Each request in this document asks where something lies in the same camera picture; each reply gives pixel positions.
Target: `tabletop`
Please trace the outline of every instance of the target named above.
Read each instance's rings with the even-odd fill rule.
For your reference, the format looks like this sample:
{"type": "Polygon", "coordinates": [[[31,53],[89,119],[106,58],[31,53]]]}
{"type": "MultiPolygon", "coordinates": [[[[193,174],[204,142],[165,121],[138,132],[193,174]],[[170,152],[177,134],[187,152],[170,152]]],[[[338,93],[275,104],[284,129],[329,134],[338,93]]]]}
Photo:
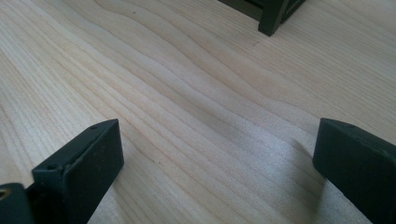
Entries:
{"type": "Polygon", "coordinates": [[[216,0],[0,0],[0,180],[118,119],[90,223],[370,223],[320,118],[396,144],[396,2],[307,0],[272,36],[216,0]]]}

